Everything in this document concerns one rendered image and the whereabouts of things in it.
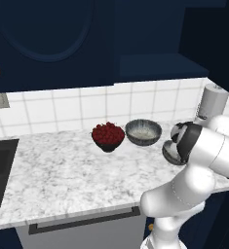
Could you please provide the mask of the navy cupboard door oval panel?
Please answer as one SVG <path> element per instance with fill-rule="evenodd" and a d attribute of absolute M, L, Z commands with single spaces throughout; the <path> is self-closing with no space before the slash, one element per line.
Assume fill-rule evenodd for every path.
<path fill-rule="evenodd" d="M 114 0 L 0 0 L 0 93 L 114 83 Z"/>

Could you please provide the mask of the open navy cabinet with shelf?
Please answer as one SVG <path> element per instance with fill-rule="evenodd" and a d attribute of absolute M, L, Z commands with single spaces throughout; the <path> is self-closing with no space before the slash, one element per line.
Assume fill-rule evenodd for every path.
<path fill-rule="evenodd" d="M 209 71 L 179 51 L 188 8 L 216 9 L 227 0 L 115 0 L 115 81 L 206 77 Z"/>

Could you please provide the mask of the large grey bowl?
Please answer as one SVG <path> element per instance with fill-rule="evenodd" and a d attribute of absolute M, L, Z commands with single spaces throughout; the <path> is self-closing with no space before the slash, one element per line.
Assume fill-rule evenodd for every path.
<path fill-rule="evenodd" d="M 155 144 L 160 139 L 162 128 L 156 122 L 137 119 L 126 124 L 125 132 L 132 143 L 145 147 Z"/>

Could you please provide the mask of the grey dishwasher front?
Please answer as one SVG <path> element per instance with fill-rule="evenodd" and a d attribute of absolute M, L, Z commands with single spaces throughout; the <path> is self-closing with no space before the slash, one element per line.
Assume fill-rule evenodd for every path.
<path fill-rule="evenodd" d="M 130 212 L 130 208 L 98 214 L 54 220 L 38 224 L 39 228 Z M 29 226 L 17 228 L 23 249 L 139 249 L 146 217 L 139 216 L 107 221 L 60 231 L 29 235 Z"/>

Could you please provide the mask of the open navy cabinet door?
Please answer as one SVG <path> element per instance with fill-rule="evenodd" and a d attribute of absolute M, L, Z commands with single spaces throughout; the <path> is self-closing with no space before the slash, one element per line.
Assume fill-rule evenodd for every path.
<path fill-rule="evenodd" d="M 179 52 L 229 91 L 229 0 L 184 0 Z"/>

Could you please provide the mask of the dark bowl of red fruit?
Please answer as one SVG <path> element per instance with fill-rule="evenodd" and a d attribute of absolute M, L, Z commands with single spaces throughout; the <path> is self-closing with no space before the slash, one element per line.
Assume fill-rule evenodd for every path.
<path fill-rule="evenodd" d="M 125 138 L 125 131 L 111 122 L 98 124 L 93 128 L 92 138 L 105 153 L 113 152 Z"/>

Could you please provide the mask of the small grey bowl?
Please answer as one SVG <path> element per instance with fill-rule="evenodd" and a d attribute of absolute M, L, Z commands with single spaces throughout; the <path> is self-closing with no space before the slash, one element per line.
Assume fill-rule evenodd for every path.
<path fill-rule="evenodd" d="M 180 157 L 176 144 L 171 140 L 167 140 L 162 148 L 162 153 L 164 158 L 171 164 L 174 165 L 184 165 L 185 161 Z"/>

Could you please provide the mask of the navy lower cupboard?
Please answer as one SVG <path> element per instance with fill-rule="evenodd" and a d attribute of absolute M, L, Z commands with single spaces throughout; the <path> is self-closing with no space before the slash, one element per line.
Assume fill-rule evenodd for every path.
<path fill-rule="evenodd" d="M 23 249 L 15 228 L 0 230 L 0 249 Z"/>

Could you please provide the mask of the navy lower cupboard door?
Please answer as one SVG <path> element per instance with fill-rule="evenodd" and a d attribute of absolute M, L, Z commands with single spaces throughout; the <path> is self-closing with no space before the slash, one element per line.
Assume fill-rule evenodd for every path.
<path fill-rule="evenodd" d="M 229 191 L 215 193 L 179 232 L 187 249 L 229 249 Z"/>

